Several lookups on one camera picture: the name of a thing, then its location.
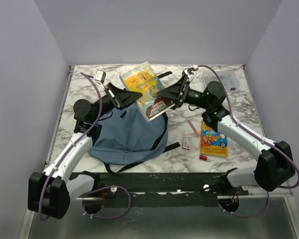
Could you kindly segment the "yellow cover paperback book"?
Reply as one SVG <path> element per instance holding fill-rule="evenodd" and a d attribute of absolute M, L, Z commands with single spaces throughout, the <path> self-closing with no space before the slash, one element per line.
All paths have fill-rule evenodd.
<path fill-rule="evenodd" d="M 122 73 L 120 79 L 128 91 L 142 93 L 136 104 L 147 121 L 157 118 L 174 106 L 171 100 L 156 94 L 164 86 L 149 62 Z"/>

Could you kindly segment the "blue fabric backpack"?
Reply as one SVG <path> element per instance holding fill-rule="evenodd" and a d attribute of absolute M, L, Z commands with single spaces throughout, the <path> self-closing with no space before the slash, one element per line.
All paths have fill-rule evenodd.
<path fill-rule="evenodd" d="M 166 113 L 148 122 L 135 103 L 123 110 L 112 109 L 98 124 L 100 136 L 88 154 L 102 161 L 109 173 L 113 173 L 111 165 L 122 166 L 122 172 L 180 147 L 179 142 L 167 144 Z"/>

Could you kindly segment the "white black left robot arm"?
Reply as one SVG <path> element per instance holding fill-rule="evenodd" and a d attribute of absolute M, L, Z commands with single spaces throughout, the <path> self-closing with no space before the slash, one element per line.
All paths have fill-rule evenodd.
<path fill-rule="evenodd" d="M 109 83 L 104 87 L 105 95 L 91 103 L 86 99 L 77 100 L 73 106 L 76 125 L 74 133 L 57 159 L 41 173 L 34 172 L 28 182 L 28 209 L 38 213 L 42 221 L 48 218 L 61 219 L 70 203 L 79 196 L 90 197 L 100 193 L 99 176 L 84 171 L 70 179 L 78 162 L 98 139 L 100 117 L 114 108 L 124 109 L 139 99 L 142 94 L 122 90 Z"/>

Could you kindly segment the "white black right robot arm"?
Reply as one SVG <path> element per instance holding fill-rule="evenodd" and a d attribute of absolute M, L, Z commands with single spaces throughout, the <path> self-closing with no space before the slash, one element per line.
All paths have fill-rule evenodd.
<path fill-rule="evenodd" d="M 274 142 L 244 124 L 222 105 L 227 93 L 219 81 L 211 81 L 203 92 L 190 88 L 186 73 L 175 84 L 160 90 L 157 95 L 171 100 L 176 107 L 186 103 L 204 109 L 205 124 L 214 131 L 228 136 L 243 147 L 257 162 L 256 167 L 231 169 L 219 183 L 220 191 L 231 195 L 241 186 L 259 186 L 272 192 L 296 174 L 291 147 L 285 141 Z"/>

